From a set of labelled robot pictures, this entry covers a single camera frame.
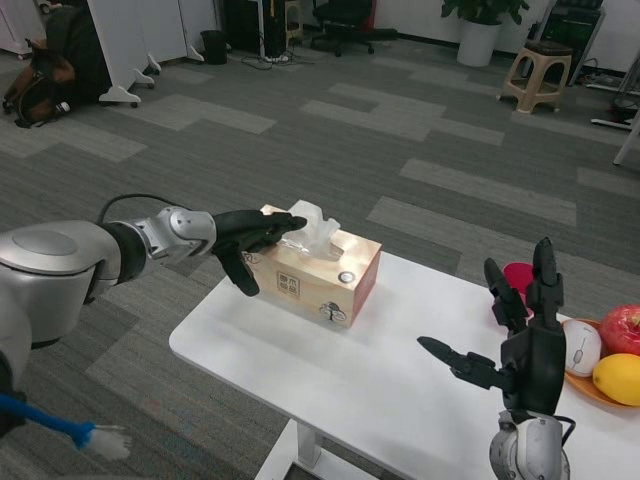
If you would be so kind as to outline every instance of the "blue handle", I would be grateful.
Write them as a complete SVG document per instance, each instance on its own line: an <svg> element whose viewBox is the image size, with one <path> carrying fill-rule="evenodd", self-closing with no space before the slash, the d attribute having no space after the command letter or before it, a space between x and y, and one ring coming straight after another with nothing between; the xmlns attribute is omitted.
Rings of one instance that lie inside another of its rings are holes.
<svg viewBox="0 0 640 480"><path fill-rule="evenodd" d="M62 418L54 417L27 405L20 400L0 394L0 411L10 413L16 417L27 418L57 432L69 435L76 447L85 447L91 440L91 431L96 427L91 422L74 423Z"/></svg>

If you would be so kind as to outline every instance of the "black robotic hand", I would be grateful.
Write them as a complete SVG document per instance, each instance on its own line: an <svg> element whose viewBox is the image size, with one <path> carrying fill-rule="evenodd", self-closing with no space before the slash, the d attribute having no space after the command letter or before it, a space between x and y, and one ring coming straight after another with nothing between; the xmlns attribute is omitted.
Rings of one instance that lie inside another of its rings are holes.
<svg viewBox="0 0 640 480"><path fill-rule="evenodd" d="M305 218L290 213L264 215L259 210L222 213L213 220L217 239L211 253L218 257L231 281L250 297L257 295L260 288L244 262L243 252L259 252L275 245L285 233L300 230L307 224Z"/></svg>

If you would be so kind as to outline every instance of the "black bag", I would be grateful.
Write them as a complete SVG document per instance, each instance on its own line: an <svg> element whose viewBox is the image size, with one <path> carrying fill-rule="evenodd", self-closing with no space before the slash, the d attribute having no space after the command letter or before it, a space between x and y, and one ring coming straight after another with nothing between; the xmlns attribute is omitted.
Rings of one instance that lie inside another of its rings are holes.
<svg viewBox="0 0 640 480"><path fill-rule="evenodd" d="M111 78L89 7L54 10L47 22L47 45L76 71L72 105L96 103L109 90Z"/></svg>
<svg viewBox="0 0 640 480"><path fill-rule="evenodd" d="M4 95L2 109L6 115L18 114L16 125L30 128L47 123L71 110L69 99L76 74L69 62L46 48L45 42L28 41L33 59Z"/></svg>

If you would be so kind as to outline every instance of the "office floor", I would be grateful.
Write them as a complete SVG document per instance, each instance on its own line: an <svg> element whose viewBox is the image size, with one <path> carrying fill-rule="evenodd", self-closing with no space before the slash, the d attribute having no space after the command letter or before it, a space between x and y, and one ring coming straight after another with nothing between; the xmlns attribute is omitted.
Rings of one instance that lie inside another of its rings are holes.
<svg viewBox="0 0 640 480"><path fill-rule="evenodd" d="M257 71L233 56L168 67L155 90L138 90L137 110L96 106L32 130L2 119L0 229L94 219L126 192L213 213L303 198L388 252L477 283L487 256L527 261L548 235L566 276L563 313L598 319L639 301L640 144L611 165L624 135L589 124L608 95L575 87L560 113L521 115L495 100L508 60L468 69L454 50L407 41L374 56L298 53L313 64ZM22 65L0 56L1 88ZM130 201L111 218L159 207ZM71 335L33 353L23 382L31 402L127 426L127 461L27 426L1 444L2 478L252 478L286 420L177 360L167 343L221 278L202 258L120 286L86 307Z"/></svg>

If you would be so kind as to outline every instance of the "trash bin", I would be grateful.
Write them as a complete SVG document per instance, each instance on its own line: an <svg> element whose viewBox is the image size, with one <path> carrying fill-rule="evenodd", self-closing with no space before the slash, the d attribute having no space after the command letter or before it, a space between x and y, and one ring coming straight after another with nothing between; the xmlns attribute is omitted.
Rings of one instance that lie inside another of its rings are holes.
<svg viewBox="0 0 640 480"><path fill-rule="evenodd" d="M227 63L227 41L220 30L205 30L200 32L204 42L205 58L210 65L224 65Z"/></svg>

